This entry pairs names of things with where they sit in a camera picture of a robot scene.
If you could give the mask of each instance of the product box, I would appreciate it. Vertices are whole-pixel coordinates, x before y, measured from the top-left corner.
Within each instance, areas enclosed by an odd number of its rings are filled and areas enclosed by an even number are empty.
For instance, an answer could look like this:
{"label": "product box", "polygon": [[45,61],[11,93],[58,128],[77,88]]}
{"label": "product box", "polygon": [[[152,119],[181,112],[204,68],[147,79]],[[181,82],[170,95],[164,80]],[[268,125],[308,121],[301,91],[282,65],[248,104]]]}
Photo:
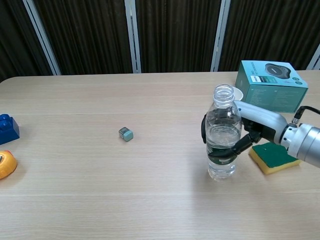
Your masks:
{"label": "product box", "polygon": [[291,64],[279,61],[241,61],[235,86],[242,101],[283,113],[294,113],[308,90]]}

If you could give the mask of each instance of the yellow object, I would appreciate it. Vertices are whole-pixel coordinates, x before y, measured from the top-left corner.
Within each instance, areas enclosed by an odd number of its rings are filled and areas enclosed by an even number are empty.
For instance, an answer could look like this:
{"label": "yellow object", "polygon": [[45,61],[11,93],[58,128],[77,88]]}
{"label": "yellow object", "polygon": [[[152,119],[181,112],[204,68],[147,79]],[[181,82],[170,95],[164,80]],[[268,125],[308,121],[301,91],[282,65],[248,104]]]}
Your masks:
{"label": "yellow object", "polygon": [[259,168],[265,175],[273,174],[280,170],[287,169],[287,168],[299,165],[301,163],[301,160],[297,159],[295,161],[291,161],[279,166],[268,167],[267,164],[258,156],[258,154],[253,148],[251,148],[251,150],[249,151],[249,155],[253,159],[253,161],[255,161],[256,164],[258,164]]}
{"label": "yellow object", "polygon": [[10,175],[17,167],[17,160],[9,151],[0,151],[0,179]]}

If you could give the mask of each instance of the plastic water bottle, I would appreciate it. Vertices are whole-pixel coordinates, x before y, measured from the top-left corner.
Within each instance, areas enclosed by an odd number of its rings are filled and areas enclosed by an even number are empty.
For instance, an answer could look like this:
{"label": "plastic water bottle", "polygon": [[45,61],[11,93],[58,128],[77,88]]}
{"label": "plastic water bottle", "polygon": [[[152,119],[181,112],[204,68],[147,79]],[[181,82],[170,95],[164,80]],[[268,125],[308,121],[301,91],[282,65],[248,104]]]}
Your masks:
{"label": "plastic water bottle", "polygon": [[[233,147],[240,140],[242,122],[232,86],[218,85],[214,89],[213,104],[206,114],[206,151]],[[215,180],[230,177],[236,170],[236,157],[218,159],[208,156],[208,172]]]}

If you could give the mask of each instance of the sponge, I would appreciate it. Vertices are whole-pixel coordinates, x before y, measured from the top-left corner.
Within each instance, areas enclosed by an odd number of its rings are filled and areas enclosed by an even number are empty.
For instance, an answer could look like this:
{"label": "sponge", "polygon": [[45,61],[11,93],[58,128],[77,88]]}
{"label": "sponge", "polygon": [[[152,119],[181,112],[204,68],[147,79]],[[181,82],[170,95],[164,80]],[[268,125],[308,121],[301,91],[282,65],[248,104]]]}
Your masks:
{"label": "sponge", "polygon": [[249,155],[266,175],[301,163],[301,160],[288,155],[284,146],[271,142],[253,146]]}

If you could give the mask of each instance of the water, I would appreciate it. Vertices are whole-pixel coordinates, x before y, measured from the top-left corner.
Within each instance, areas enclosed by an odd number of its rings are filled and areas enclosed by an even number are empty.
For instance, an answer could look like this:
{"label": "water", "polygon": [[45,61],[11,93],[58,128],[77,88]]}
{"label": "water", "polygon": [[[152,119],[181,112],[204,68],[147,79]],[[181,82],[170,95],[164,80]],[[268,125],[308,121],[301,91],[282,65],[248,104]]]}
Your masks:
{"label": "water", "polygon": [[[241,137],[241,124],[214,124],[206,130],[206,151],[211,153],[214,149],[227,149],[235,145]],[[215,157],[208,159],[208,172],[213,179],[224,179],[230,177],[236,170],[235,157],[221,160]]]}

